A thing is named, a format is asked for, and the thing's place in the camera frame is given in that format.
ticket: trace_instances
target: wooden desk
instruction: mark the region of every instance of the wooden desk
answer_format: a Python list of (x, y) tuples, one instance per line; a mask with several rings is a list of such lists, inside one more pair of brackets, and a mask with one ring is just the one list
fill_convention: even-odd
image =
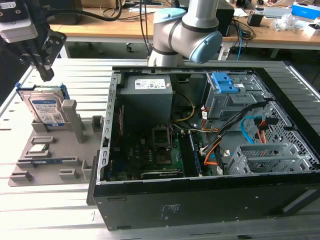
[(59, 32), (60, 28), (62, 27), (62, 24), (51, 24), (50, 25), (50, 28), (53, 30), (53, 31), (56, 31), (56, 32)]
[[(102, 15), (99, 8), (85, 8), (98, 15)], [(139, 13), (125, 12), (122, 18), (139, 15)], [(148, 15), (148, 35), (150, 41), (153, 38), (153, 14)], [(247, 24), (247, 18), (239, 17), (238, 20)], [(308, 38), (302, 31), (296, 32), (275, 31), (270, 26), (271, 19), (262, 19), (260, 27), (252, 27), (256, 37), (250, 40), (247, 47), (250, 48), (271, 48), (271, 49), (304, 49), (320, 50), (320, 36)], [(84, 17), (79, 25), (62, 25), (60, 32), (68, 36), (69, 42), (101, 42), (101, 43), (143, 43), (140, 22), (112, 21), (106, 22), (91, 17)], [(230, 34), (222, 40), (222, 48), (219, 60), (226, 60), (229, 49), (237, 41), (237, 31), (231, 26)]]

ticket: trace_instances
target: connector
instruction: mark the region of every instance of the connector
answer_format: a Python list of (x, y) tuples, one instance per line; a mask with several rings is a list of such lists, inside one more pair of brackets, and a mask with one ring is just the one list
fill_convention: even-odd
[(200, 153), (200, 156), (205, 156), (206, 155), (206, 153), (204, 152), (204, 147), (201, 147), (199, 149), (199, 153)]

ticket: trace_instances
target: cable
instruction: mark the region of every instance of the cable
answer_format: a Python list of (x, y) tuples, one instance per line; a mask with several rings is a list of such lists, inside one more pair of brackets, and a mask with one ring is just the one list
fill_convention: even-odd
[(182, 127), (182, 126), (179, 126), (178, 124), (174, 123), (174, 122), (171, 122), (172, 125), (176, 126), (178, 129), (182, 129), (182, 130), (186, 130), (186, 131), (196, 131), (196, 132), (200, 132), (200, 133), (207, 133), (208, 131), (203, 131), (203, 130), (200, 130), (200, 129), (196, 129), (196, 128), (185, 128), (185, 127)]
[(144, 2), (144, 17), (145, 17), (145, 36), (146, 36), (146, 42), (149, 44), (149, 36), (148, 36), (148, 21), (147, 21), (147, 5), (146, 1)]
[(245, 139), (247, 139), (249, 143), (254, 144), (255, 142), (249, 137), (248, 133), (245, 130), (245, 120), (246, 119), (255, 119), (255, 117), (254, 116), (246, 116), (245, 118), (242, 119), (241, 125), (240, 125), (241, 132), (242, 132), (243, 136), (245, 137)]
[[(262, 108), (265, 107), (270, 100), (267, 101), (261, 101), (261, 102), (257, 102), (257, 103), (253, 103), (251, 105), (248, 105), (246, 107), (244, 107), (241, 111), (239, 111), (238, 113), (236, 113), (234, 116), (232, 116), (231, 118), (229, 118), (223, 125), (222, 127), (219, 129), (219, 131), (217, 132), (217, 137), (215, 138), (215, 140), (208, 144), (207, 146), (205, 146), (204, 148), (202, 148), (202, 152), (206, 152), (208, 149), (210, 149), (210, 152), (212, 152), (213, 150), (213, 146), (215, 146), (218, 142), (221, 142), (224, 134), (236, 123), (238, 123), (242, 118), (244, 118), (247, 113), (249, 111), (252, 111), (253, 109), (256, 108)], [(216, 155), (216, 160), (217, 162), (221, 162), (221, 154), (219, 152), (215, 151), (215, 155)]]
[[(205, 111), (209, 111), (210, 110), (210, 107), (207, 107), (207, 108), (205, 108), (205, 109), (203, 109), (201, 112), (205, 112)], [(205, 128), (205, 123), (206, 123), (206, 119), (204, 119), (203, 121), (202, 121), (202, 123), (201, 123), (201, 127), (202, 127), (202, 130), (204, 130), (204, 131), (210, 131), (211, 129), (209, 129), (209, 128)]]
[[(263, 120), (263, 121), (260, 123), (259, 127), (263, 126), (265, 123), (266, 123), (266, 121)], [(258, 137), (259, 137), (259, 140), (260, 140), (260, 142), (261, 142), (262, 144), (266, 144), (266, 143), (267, 143), (266, 134), (265, 134), (265, 131), (264, 131), (264, 130), (261, 131), (260, 129), (258, 129)]]
[(47, 15), (47, 18), (51, 17), (51, 16), (59, 15), (59, 14), (80, 14), (80, 15), (85, 15), (85, 16), (92, 17), (95, 19), (99, 19), (102, 21), (112, 22), (112, 21), (118, 20), (119, 17), (121, 16), (121, 13), (122, 13), (123, 6), (120, 3), (120, 0), (118, 0), (118, 3), (119, 3), (119, 12), (114, 17), (100, 16), (100, 15), (97, 15), (97, 14), (94, 14), (94, 13), (91, 13), (88, 11), (82, 11), (82, 10), (78, 10), (78, 9), (50, 9), (48, 11), (49, 13)]
[(229, 51), (228, 57), (226, 59), (228, 59), (230, 57), (231, 53), (235, 50), (235, 47), (236, 47), (236, 45), (237, 45), (237, 43), (239, 41), (238, 27), (234, 23), (231, 23), (231, 25), (234, 26), (235, 29), (236, 29), (237, 39), (236, 39), (235, 43), (232, 45), (231, 50)]
[(150, 53), (149, 48), (148, 48), (146, 36), (145, 36), (145, 33), (144, 33), (144, 26), (143, 26), (143, 24), (142, 24), (142, 0), (140, 0), (139, 16), (140, 16), (140, 27), (141, 27), (141, 33), (142, 33), (143, 41), (144, 41), (146, 50), (147, 50), (147, 52), (148, 52), (148, 56), (150, 56), (151, 53)]
[(217, 162), (208, 162), (208, 159), (210, 157), (210, 154), (213, 152), (213, 150), (216, 149), (216, 147), (221, 143), (221, 141), (219, 141), (216, 145), (213, 146), (213, 148), (209, 151), (209, 153), (206, 155), (205, 159), (204, 159), (204, 165), (216, 165), (218, 166)]
[(239, 52), (238, 52), (238, 57), (236, 58), (237, 61), (239, 61), (239, 57), (240, 57), (240, 53), (241, 53), (241, 46), (242, 46), (242, 32), (240, 31)]
[(194, 114), (195, 114), (195, 108), (196, 108), (196, 106), (194, 106), (194, 104), (193, 104), (185, 95), (183, 95), (181, 92), (176, 91), (175, 93), (176, 93), (176, 94), (180, 94), (181, 96), (183, 96), (183, 97), (190, 103), (190, 105), (191, 105), (191, 107), (192, 107), (192, 112), (191, 112), (191, 114), (190, 114), (189, 116), (187, 116), (187, 117), (185, 117), (185, 118), (173, 120), (172, 122), (174, 122), (174, 123), (183, 122), (183, 121), (186, 121), (186, 120), (192, 118), (192, 117), (194, 116)]
[(241, 30), (240, 24), (242, 24), (242, 25), (244, 25), (246, 28), (248, 28), (248, 29), (252, 32), (252, 34), (251, 34), (250, 37), (244, 37), (244, 36), (242, 36), (241, 38), (242, 38), (243, 40), (252, 40), (252, 39), (254, 39), (254, 38), (257, 36), (256, 33), (255, 33), (255, 31), (254, 31), (251, 27), (249, 27), (247, 24), (245, 24), (245, 23), (243, 23), (243, 22), (241, 22), (241, 21), (238, 21), (238, 20), (233, 20), (233, 21), (235, 21), (236, 23), (238, 23), (238, 28), (239, 28), (239, 30)]
[[(207, 120), (204, 119), (203, 122), (202, 122), (202, 124), (201, 124), (202, 130), (203, 130), (203, 131), (207, 131), (207, 132), (211, 132), (211, 128), (205, 128), (205, 123), (206, 123), (206, 121), (207, 121)], [(218, 131), (219, 131), (218, 128), (214, 128), (214, 129), (213, 129), (213, 132), (214, 132), (214, 133), (216, 133), (216, 132), (218, 132)]]

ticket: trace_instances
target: hard disk drive label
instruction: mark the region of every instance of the hard disk drive label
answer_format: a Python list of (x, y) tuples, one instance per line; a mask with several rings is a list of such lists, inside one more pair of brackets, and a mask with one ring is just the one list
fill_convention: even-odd
[(57, 110), (55, 100), (33, 100), (36, 113), (44, 124), (52, 126), (61, 126), (65, 123), (62, 114)]

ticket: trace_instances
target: blue plastic latch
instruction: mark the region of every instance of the blue plastic latch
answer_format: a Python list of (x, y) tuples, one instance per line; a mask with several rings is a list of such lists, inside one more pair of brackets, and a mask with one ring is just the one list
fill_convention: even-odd
[(62, 94), (63, 94), (63, 96), (64, 96), (64, 99), (70, 99), (66, 85), (61, 84), (61, 85), (60, 85), (60, 88), (61, 88), (61, 90), (62, 90)]
[(17, 82), (14, 86), (16, 87), (15, 90), (16, 90), (16, 91), (19, 91), (19, 90), (20, 90), (21, 83)]
[(212, 73), (213, 82), (221, 94), (236, 94), (238, 89), (232, 83), (232, 79), (225, 72)]

